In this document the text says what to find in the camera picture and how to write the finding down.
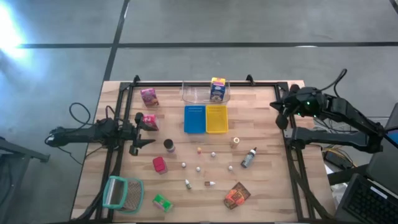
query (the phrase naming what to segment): brown snack bag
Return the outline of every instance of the brown snack bag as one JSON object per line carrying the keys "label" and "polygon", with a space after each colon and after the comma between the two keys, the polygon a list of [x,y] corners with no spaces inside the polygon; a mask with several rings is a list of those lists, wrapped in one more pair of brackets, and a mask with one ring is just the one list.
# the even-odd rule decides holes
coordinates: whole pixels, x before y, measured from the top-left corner
{"label": "brown snack bag", "polygon": [[244,187],[243,184],[238,182],[225,196],[224,204],[229,209],[236,208],[242,205],[246,199],[250,197],[250,192]]}

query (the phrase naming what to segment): green package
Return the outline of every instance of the green package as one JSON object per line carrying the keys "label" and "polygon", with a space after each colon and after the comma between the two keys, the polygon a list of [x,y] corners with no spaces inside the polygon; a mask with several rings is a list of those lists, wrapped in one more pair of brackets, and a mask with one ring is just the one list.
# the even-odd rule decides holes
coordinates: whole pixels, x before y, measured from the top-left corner
{"label": "green package", "polygon": [[156,207],[162,209],[164,212],[168,212],[173,207],[171,201],[167,200],[161,194],[157,194],[152,202],[156,205]]}

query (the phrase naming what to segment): concrete floor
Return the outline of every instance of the concrete floor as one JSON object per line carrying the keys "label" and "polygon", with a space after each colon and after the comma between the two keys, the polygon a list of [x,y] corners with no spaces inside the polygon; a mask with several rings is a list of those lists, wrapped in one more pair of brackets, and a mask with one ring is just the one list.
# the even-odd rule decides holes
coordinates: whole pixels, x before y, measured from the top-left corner
{"label": "concrete floor", "polygon": [[[0,0],[0,47],[111,44],[124,0]],[[395,42],[398,14],[388,0],[131,0],[120,43]],[[0,136],[43,153],[33,160],[9,223],[66,221],[81,166],[44,144],[57,126],[78,126],[78,101],[95,113],[110,47],[9,49],[0,54]],[[304,80],[324,87],[342,68],[342,97],[367,116],[398,102],[398,47],[118,49],[110,80]],[[76,110],[82,119],[84,111]],[[65,147],[79,161],[86,144]],[[347,149],[357,164],[370,155]]]}

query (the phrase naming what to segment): small bottle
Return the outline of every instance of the small bottle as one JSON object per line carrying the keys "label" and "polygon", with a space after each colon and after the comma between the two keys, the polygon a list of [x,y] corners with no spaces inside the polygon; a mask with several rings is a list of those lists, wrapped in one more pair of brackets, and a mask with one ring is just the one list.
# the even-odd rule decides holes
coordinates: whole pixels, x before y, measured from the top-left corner
{"label": "small bottle", "polygon": [[257,147],[255,147],[254,149],[251,149],[250,152],[249,152],[249,153],[246,155],[246,157],[243,159],[241,165],[242,165],[244,168],[248,168],[248,167],[250,166],[251,162],[252,162],[253,159],[254,159],[254,156],[256,155],[256,150],[257,150]]}
{"label": "small bottle", "polygon": [[187,179],[185,179],[185,186],[187,186],[187,189],[191,189],[191,184],[189,183],[189,181]]}
{"label": "small bottle", "polygon": [[166,147],[167,152],[174,152],[175,147],[174,147],[174,143],[171,139],[166,139],[163,142],[164,147]]}
{"label": "small bottle", "polygon": [[205,181],[205,186],[213,186],[213,185],[215,185],[216,183],[215,182],[213,182],[213,181]]}

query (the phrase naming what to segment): wooden table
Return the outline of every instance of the wooden table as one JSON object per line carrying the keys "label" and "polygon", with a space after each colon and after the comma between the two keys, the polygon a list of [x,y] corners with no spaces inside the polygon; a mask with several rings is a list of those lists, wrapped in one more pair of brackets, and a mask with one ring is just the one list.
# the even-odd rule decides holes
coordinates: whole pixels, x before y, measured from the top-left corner
{"label": "wooden table", "polygon": [[[288,81],[303,86],[303,81]],[[116,106],[120,82],[104,82],[98,103],[96,119],[105,117],[105,106]],[[147,108],[139,90],[134,88],[130,119],[137,112],[156,114],[160,122],[159,132],[141,131],[142,139],[156,139],[145,146],[138,156],[128,153],[131,142],[124,148],[121,177],[135,177],[144,181],[144,201],[135,215],[115,212],[114,222],[274,222],[297,221],[292,187],[287,167],[282,133],[275,124],[277,111],[269,106],[275,100],[271,87],[231,87],[228,102],[229,131],[226,134],[186,134],[183,131],[185,102],[180,87],[156,87],[160,106]],[[310,118],[296,117],[297,126],[310,128]],[[231,138],[239,137],[237,149],[231,149]],[[163,141],[170,138],[176,150],[169,154]],[[90,144],[87,153],[99,147]],[[201,147],[202,154],[197,154]],[[239,164],[248,151],[257,147],[257,155],[248,169]],[[84,163],[80,184],[73,207],[72,218],[79,216],[90,204],[100,188],[106,150],[92,154]],[[162,156],[169,171],[159,175],[152,160]],[[312,192],[326,210],[334,214],[331,190],[318,147],[307,146],[303,150],[308,181]],[[184,180],[192,185],[187,190]],[[204,181],[216,185],[205,187]],[[241,182],[251,193],[244,205],[233,210],[225,207],[223,199],[228,191]],[[152,199],[156,194],[166,196],[174,203],[171,212],[155,208]],[[307,212],[305,199],[300,193],[302,207]]]}

